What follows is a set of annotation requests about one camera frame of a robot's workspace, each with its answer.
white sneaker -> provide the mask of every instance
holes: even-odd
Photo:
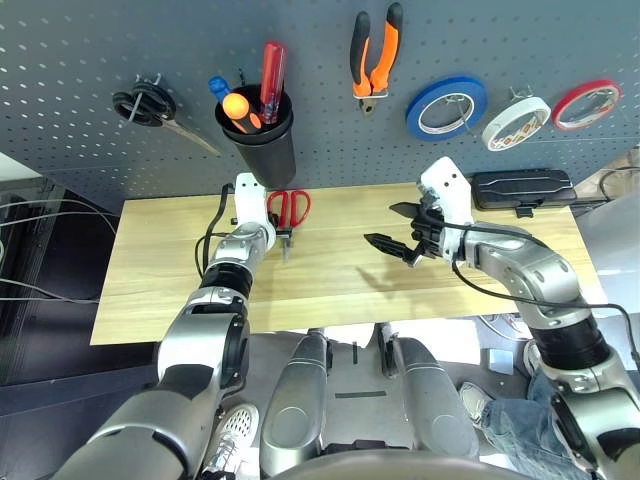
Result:
[[[464,382],[460,390],[458,390],[458,394],[469,414],[469,418],[473,422],[473,426],[480,428],[482,412],[484,412],[485,407],[493,398],[487,395],[480,387],[470,382]]]
[[[522,351],[522,362],[524,363],[524,368],[527,369],[529,376],[533,377],[533,374],[540,366],[540,350],[538,350],[538,346],[533,339],[529,340],[524,345],[524,350]]]
[[[258,409],[250,403],[233,407],[221,420],[213,435],[213,458],[203,469],[204,472],[236,473],[243,457],[256,438]]]

orange pliers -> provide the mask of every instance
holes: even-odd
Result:
[[[384,44],[378,65],[366,74],[367,51],[369,50],[369,30],[371,21],[367,12],[356,17],[351,38],[349,63],[353,77],[353,97],[359,99],[360,109],[365,117],[373,115],[375,105],[380,98],[389,95],[389,75],[398,56],[400,34],[402,31],[402,6],[392,3],[387,10],[384,25]]]

jeans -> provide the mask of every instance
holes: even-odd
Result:
[[[536,480],[591,480],[571,461],[553,430],[549,380],[538,369],[527,399],[498,399],[482,413],[482,431],[523,475]]]

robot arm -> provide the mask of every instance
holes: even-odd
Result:
[[[200,287],[160,344],[160,382],[125,402],[56,480],[196,476],[222,397],[244,382],[249,293],[256,268],[275,243],[264,187],[244,173],[235,192],[239,226],[220,242]]]
[[[576,464],[606,478],[637,478],[640,398],[598,330],[571,266],[522,229],[474,223],[469,184],[448,157],[421,175],[418,188],[420,204],[390,207],[412,219],[417,247],[380,234],[367,240],[410,266],[439,256],[454,271],[459,264],[481,270],[522,299],[515,303],[555,386],[559,437]]]

pegboard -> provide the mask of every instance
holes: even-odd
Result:
[[[402,45],[390,96],[362,117],[351,96],[349,45],[356,14],[371,16],[370,67],[388,2],[365,0],[0,0],[0,151],[111,210],[124,199],[216,193],[246,167],[213,119],[208,79],[235,86],[238,69],[260,81],[262,47],[286,44],[286,89],[295,112],[294,187],[415,181],[449,155],[465,173],[535,167],[586,178],[640,140],[637,0],[598,2],[402,1]],[[111,94],[136,74],[163,74],[178,120],[218,146],[215,157],[162,128],[118,128]],[[412,137],[404,114],[426,85],[470,74],[489,110],[447,142]],[[601,77],[624,96],[592,127],[547,124],[527,142],[489,152],[480,139],[509,105],[509,87],[531,85],[553,107]]]

